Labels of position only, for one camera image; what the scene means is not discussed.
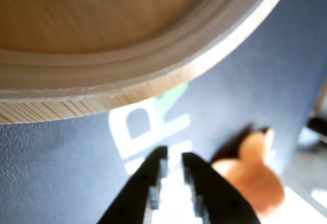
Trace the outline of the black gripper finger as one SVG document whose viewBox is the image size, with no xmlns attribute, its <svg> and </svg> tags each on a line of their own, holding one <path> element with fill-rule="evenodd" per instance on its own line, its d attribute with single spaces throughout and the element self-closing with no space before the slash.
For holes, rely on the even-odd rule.
<svg viewBox="0 0 327 224">
<path fill-rule="evenodd" d="M 151 223 L 159 209 L 161 179 L 168 174 L 168 148 L 159 146 L 130 177 L 98 223 Z"/>
<path fill-rule="evenodd" d="M 201 157 L 186 152 L 182 154 L 182 163 L 195 216 L 203 223 L 260 222 L 243 196 Z"/>
</svg>

